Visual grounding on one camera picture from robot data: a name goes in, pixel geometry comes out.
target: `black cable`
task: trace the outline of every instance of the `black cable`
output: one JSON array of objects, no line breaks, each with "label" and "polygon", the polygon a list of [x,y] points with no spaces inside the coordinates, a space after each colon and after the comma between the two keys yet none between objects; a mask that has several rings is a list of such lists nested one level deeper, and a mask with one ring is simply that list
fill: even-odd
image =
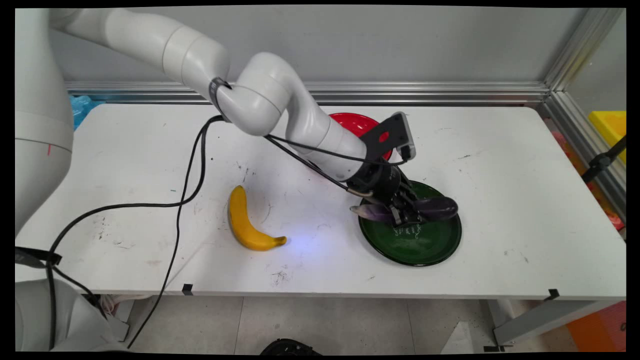
[{"label": "black cable", "polygon": [[[169,264],[169,269],[167,270],[166,277],[164,278],[163,287],[162,287],[162,289],[160,291],[158,300],[156,301],[156,304],[151,309],[151,312],[149,313],[149,315],[147,316],[145,321],[142,323],[142,326],[138,329],[138,332],[136,333],[135,337],[131,340],[131,342],[130,342],[130,344],[128,346],[128,347],[131,347],[131,345],[133,344],[133,341],[135,341],[135,339],[138,337],[138,334],[140,333],[142,328],[145,326],[145,324],[147,323],[147,321],[151,317],[151,314],[156,309],[156,306],[157,306],[158,302],[160,301],[160,298],[162,297],[162,294],[164,292],[164,288],[166,286],[166,282],[169,279],[169,274],[171,272],[171,267],[173,266],[173,260],[175,259],[175,255],[176,255],[176,252],[178,250],[178,241],[179,241],[179,238],[180,238],[180,212],[182,210],[182,205],[185,205],[188,202],[190,202],[191,200],[193,200],[196,197],[196,195],[198,195],[198,192],[200,191],[200,189],[202,187],[202,183],[204,182],[205,163],[206,163],[206,160],[205,160],[206,159],[205,139],[206,139],[206,136],[207,136],[207,130],[209,128],[209,125],[212,122],[216,122],[216,121],[223,121],[222,116],[217,115],[217,116],[209,119],[202,126],[200,132],[198,133],[198,136],[196,136],[195,143],[193,144],[193,149],[191,150],[191,157],[189,159],[189,166],[187,167],[187,174],[186,174],[186,178],[185,178],[185,181],[184,181],[184,189],[182,191],[182,197],[180,199],[180,202],[173,202],[173,203],[169,203],[169,204],[132,203],[132,204],[115,204],[115,205],[103,206],[101,208],[97,208],[97,209],[93,209],[91,211],[87,211],[86,213],[80,215],[79,217],[77,217],[76,219],[71,221],[71,223],[69,223],[69,225],[67,225],[62,230],[62,232],[60,232],[60,234],[58,235],[56,240],[51,245],[51,248],[49,249],[49,256],[47,257],[47,263],[46,263],[47,280],[49,281],[49,296],[51,298],[51,333],[50,333],[50,337],[49,337],[49,350],[52,349],[53,346],[55,345],[55,341],[56,341],[56,320],[57,320],[56,319],[56,292],[55,292],[55,283],[53,281],[53,264],[52,264],[51,261],[52,261],[52,255],[55,253],[56,248],[60,244],[60,241],[62,241],[62,238],[64,238],[64,236],[69,232],[69,230],[71,230],[72,227],[74,227],[77,223],[79,223],[80,221],[86,219],[87,217],[90,217],[91,215],[100,213],[101,211],[105,211],[105,210],[120,209],[120,208],[174,208],[175,206],[178,206],[179,208],[178,208],[177,221],[176,221],[176,226],[177,226],[178,233],[177,233],[177,237],[176,237],[175,248],[173,250],[173,256],[172,256],[171,262]],[[202,137],[202,141],[200,142],[200,145],[201,145],[200,180],[198,181],[198,185],[196,186],[196,189],[191,194],[191,196],[189,196],[187,199],[185,199],[184,196],[185,196],[186,190],[187,190],[187,183],[188,183],[188,179],[189,179],[189,173],[191,172],[191,164],[193,163],[193,156],[195,155],[195,151],[196,151],[196,148],[197,148],[198,141],[199,141],[200,137]]]},{"label": "black cable", "polygon": [[317,167],[313,166],[308,161],[304,160],[303,158],[299,157],[298,155],[295,155],[291,150],[287,149],[282,144],[280,144],[276,140],[272,139],[269,135],[265,136],[264,138],[269,140],[273,145],[281,148],[281,150],[283,150],[287,154],[293,156],[294,159],[296,159],[296,160],[300,161],[301,163],[305,164],[306,166],[308,166],[311,170],[313,170],[313,171],[317,172],[318,174],[322,175],[325,179],[327,179],[327,180],[331,181],[332,183],[336,184],[337,186],[341,187],[343,190],[349,190],[349,188],[347,186],[345,186],[343,184],[340,184],[338,182],[338,180],[335,180],[334,178],[332,178],[329,175],[325,174],[325,172],[323,172],[322,170],[320,170]]},{"label": "black cable", "polygon": [[82,285],[80,282],[78,282],[76,280],[73,280],[73,278],[71,278],[71,276],[69,276],[69,275],[63,273],[62,271],[60,271],[60,269],[57,266],[53,266],[53,271],[55,271],[56,274],[62,276],[62,278],[64,278],[68,282],[71,282],[72,284],[75,284],[76,286],[78,286],[79,288],[84,290],[84,292],[87,293],[87,295],[89,295],[91,300],[93,300],[93,302],[95,303],[95,307],[97,307],[98,310],[100,310],[100,315],[102,315],[102,317],[105,318],[105,319],[107,318],[107,315],[104,314],[104,310],[102,310],[102,306],[100,305],[100,302],[98,301],[98,298],[91,292],[91,290],[89,290],[86,286]]},{"label": "black cable", "polygon": [[[200,131],[200,133],[202,134],[202,141],[200,142],[201,145],[201,149],[202,149],[202,153],[200,155],[201,157],[201,161],[202,161],[202,172],[200,173],[200,182],[198,184],[198,188],[196,189],[196,192],[199,191],[200,186],[202,185],[202,181],[204,180],[204,164],[206,162],[206,154],[205,154],[205,140],[206,140],[206,136],[207,136],[207,129],[209,128],[209,124],[211,122],[214,121],[219,121],[219,120],[223,120],[221,115],[218,115],[216,117],[213,117],[211,120],[209,120],[205,126],[202,127],[202,130]],[[182,197],[181,197],[181,202],[182,200],[184,200],[184,196],[187,193],[187,183],[189,182],[189,173],[191,172],[191,164],[193,162],[193,155],[196,152],[196,147],[198,145],[198,137],[196,137],[196,141],[195,143],[193,143],[193,149],[191,150],[191,157],[189,159],[189,165],[187,166],[187,174],[184,178],[184,187],[182,189]],[[195,195],[192,195],[189,199],[189,201],[195,197]],[[149,318],[151,318],[151,315],[154,313],[154,311],[156,310],[156,307],[158,306],[158,304],[160,303],[160,299],[162,298],[162,294],[164,293],[164,288],[166,287],[166,282],[169,280],[169,274],[171,273],[171,267],[173,266],[173,260],[175,259],[175,255],[178,252],[178,242],[180,241],[180,214],[182,213],[182,205],[180,204],[178,206],[178,214],[176,215],[176,219],[175,219],[175,228],[176,228],[176,235],[175,235],[175,247],[173,248],[173,255],[171,256],[171,261],[169,262],[169,269],[166,272],[166,276],[164,277],[164,283],[162,284],[162,289],[160,289],[160,294],[158,295],[158,299],[156,300],[156,303],[154,304],[154,306],[151,308],[151,311],[149,311],[149,315],[147,315],[145,321],[142,323],[142,325],[140,325],[140,328],[138,329],[138,331],[136,331],[136,334],[133,336],[133,339],[131,339],[131,342],[127,345],[127,348],[131,348],[131,345],[133,345],[133,342],[136,341],[136,339],[138,338],[138,335],[140,335],[140,332],[142,331],[142,328],[145,327],[145,325],[147,324],[147,321],[149,321]]]},{"label": "black cable", "polygon": [[281,142],[284,142],[284,143],[288,143],[289,145],[295,145],[295,146],[298,146],[298,147],[302,147],[304,149],[309,149],[309,150],[313,150],[313,151],[319,151],[319,152],[323,152],[325,154],[333,155],[333,156],[336,156],[338,158],[343,158],[343,159],[347,159],[347,160],[361,161],[363,163],[368,163],[368,164],[393,167],[393,166],[398,166],[398,165],[402,165],[402,164],[406,163],[406,160],[398,161],[397,163],[387,163],[387,162],[382,162],[382,161],[367,160],[367,159],[363,159],[363,158],[356,158],[356,157],[353,157],[353,156],[342,155],[342,154],[338,154],[336,152],[327,151],[327,150],[324,150],[324,149],[318,149],[317,147],[305,145],[305,144],[302,144],[302,143],[293,142],[291,140],[283,139],[283,138],[280,138],[278,136],[271,135],[271,134],[266,135],[265,138],[267,138],[267,139],[268,138],[272,138],[272,139],[275,139],[275,140],[278,140],[278,141],[281,141]]}]

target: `table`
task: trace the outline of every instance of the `table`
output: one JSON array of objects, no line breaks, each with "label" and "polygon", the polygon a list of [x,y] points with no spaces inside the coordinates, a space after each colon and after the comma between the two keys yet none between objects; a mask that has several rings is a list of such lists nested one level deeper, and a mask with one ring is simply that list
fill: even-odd
[{"label": "table", "polygon": [[[417,156],[401,168],[458,202],[463,235],[457,251],[428,267],[384,258],[366,242],[349,210],[358,197],[267,140],[214,123],[204,185],[182,210],[167,294],[181,295],[183,286],[192,284],[194,295],[504,300],[545,299],[556,289],[559,297],[539,310],[552,314],[551,320],[539,326],[544,316],[530,311],[535,316],[524,319],[525,335],[626,298],[626,245],[534,110],[323,110],[378,121],[395,111],[407,114]],[[48,249],[73,218],[106,204],[178,201],[195,136],[217,114],[205,105],[95,108],[76,131],[67,177],[24,226],[16,245]],[[285,125],[286,114],[273,134],[282,136]],[[195,166],[188,193],[199,174]],[[227,201],[239,184],[246,189],[252,223],[270,235],[287,236],[286,245],[255,252],[235,240]],[[173,251],[176,211],[116,209],[87,218],[58,247],[61,270],[95,293],[156,294]],[[15,268],[16,281],[44,275]],[[497,311],[504,301],[492,304]],[[558,313],[555,304],[568,309]],[[522,321],[502,319],[498,341],[519,339]]]}]

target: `green plate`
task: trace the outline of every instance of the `green plate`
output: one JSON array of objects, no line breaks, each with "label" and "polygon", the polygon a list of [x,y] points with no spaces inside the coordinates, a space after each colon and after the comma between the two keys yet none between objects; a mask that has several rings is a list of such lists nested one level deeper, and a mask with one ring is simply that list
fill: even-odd
[{"label": "green plate", "polygon": [[[412,181],[420,199],[443,196],[438,190]],[[393,228],[382,222],[358,217],[364,237],[380,254],[396,263],[428,266],[446,260],[460,244],[462,224],[460,216],[439,222],[413,224]]]}]

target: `gray wall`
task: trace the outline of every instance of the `gray wall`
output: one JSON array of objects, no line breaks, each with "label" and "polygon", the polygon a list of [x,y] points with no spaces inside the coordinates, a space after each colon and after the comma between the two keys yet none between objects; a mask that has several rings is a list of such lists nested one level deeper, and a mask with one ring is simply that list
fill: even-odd
[{"label": "gray wall", "polygon": [[585,115],[627,110],[627,11],[604,38],[567,91]]},{"label": "gray wall", "polygon": [[[584,9],[387,5],[132,8],[173,17],[230,51],[287,60],[304,81],[537,81]],[[66,80],[169,81],[160,71],[52,31]]]}]

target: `floor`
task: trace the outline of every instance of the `floor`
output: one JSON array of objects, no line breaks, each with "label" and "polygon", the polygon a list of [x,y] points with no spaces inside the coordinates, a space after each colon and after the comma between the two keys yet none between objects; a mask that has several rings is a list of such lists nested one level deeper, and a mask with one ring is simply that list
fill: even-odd
[{"label": "floor", "polygon": [[[156,299],[136,301],[127,343]],[[483,300],[165,296],[131,350],[257,355],[292,338],[322,355],[439,354],[458,322],[468,323],[474,352],[495,345]],[[548,351],[577,351],[566,327],[507,348]]]}]

